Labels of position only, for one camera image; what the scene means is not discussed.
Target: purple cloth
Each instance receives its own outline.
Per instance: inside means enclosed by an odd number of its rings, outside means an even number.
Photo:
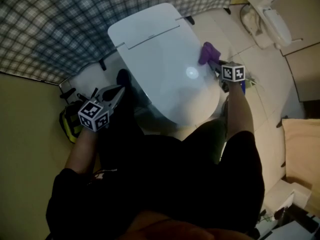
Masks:
[[[211,43],[205,42],[203,44],[198,62],[200,65],[204,65],[208,61],[213,61],[219,64],[220,55],[221,55],[221,52],[219,52],[216,48],[214,48],[214,46]]]

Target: cable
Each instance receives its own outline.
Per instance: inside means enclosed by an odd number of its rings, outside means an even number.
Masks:
[[[240,12],[239,12],[239,18],[240,18],[240,22],[241,22],[242,26],[244,27],[244,29],[251,35],[250,31],[247,29],[247,27],[244,24],[244,22],[242,21],[242,17],[241,17],[241,12],[242,12],[243,8],[245,8],[246,6],[250,6],[250,3],[248,2],[244,6],[241,7]]]
[[[260,220],[260,221],[258,222],[258,224],[259,224],[260,222],[263,222],[264,220],[270,219],[270,218],[272,218],[272,217],[274,217],[274,216],[266,217],[266,218]]]

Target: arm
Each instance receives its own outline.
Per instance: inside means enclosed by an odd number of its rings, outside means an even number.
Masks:
[[[77,174],[92,173],[97,154],[97,141],[98,134],[84,127],[71,150],[65,168],[72,169]]]
[[[229,140],[239,132],[254,133],[254,122],[246,97],[238,82],[228,82],[229,100],[227,115],[227,130]]]

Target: toilet lid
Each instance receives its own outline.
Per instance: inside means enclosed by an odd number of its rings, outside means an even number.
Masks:
[[[155,28],[154,33],[157,17],[148,15],[155,15],[156,7],[164,10],[166,17],[160,17],[162,26]],[[125,21],[125,27],[118,21],[109,28],[108,34],[112,42],[118,44],[118,52],[153,106],[179,125],[197,125],[215,111],[220,87],[209,65],[198,64],[202,45],[177,13],[171,4],[159,4],[129,16],[133,19]],[[135,43],[138,44],[132,46],[134,42],[131,41],[129,48],[126,39],[130,37],[123,31],[132,27],[129,22],[134,22],[135,17],[145,23],[142,29],[147,34],[136,33],[135,40],[139,38]]]
[[[265,10],[263,13],[275,33],[277,33],[287,46],[290,45],[292,42],[291,33],[281,15],[274,9]]]

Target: tiled floor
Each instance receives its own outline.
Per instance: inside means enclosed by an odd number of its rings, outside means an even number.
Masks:
[[[258,48],[241,25],[241,5],[231,6],[230,9],[231,15],[223,9],[216,9],[194,16],[195,25],[192,29],[202,43],[211,42],[221,52],[220,59],[244,64],[246,73],[258,82],[255,87],[246,90],[246,98],[253,116],[256,146],[267,192],[285,174],[285,169],[281,168],[285,160],[284,132],[282,127],[276,128],[276,125],[285,115],[303,118],[304,112],[290,69],[280,51],[273,47],[266,50]],[[117,54],[107,58],[105,64],[107,73],[99,70],[99,65],[92,65],[79,76],[65,82],[62,90],[66,91],[71,84],[77,91],[89,96],[95,87],[114,84],[118,70],[126,66]],[[219,116],[225,98],[226,95],[222,93],[219,109],[214,116]],[[198,126],[179,127],[165,134],[183,140]],[[146,132],[164,134],[163,131],[148,129]]]

